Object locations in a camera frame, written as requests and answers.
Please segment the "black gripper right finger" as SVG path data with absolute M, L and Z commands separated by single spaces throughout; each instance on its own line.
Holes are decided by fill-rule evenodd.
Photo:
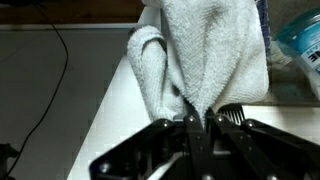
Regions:
M 320 180 L 320 146 L 256 119 L 206 113 L 215 164 L 226 180 Z

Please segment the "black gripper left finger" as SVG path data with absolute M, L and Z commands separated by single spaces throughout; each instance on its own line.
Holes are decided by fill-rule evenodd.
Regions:
M 146 180 L 183 150 L 183 134 L 182 121 L 156 120 L 96 158 L 90 180 Z

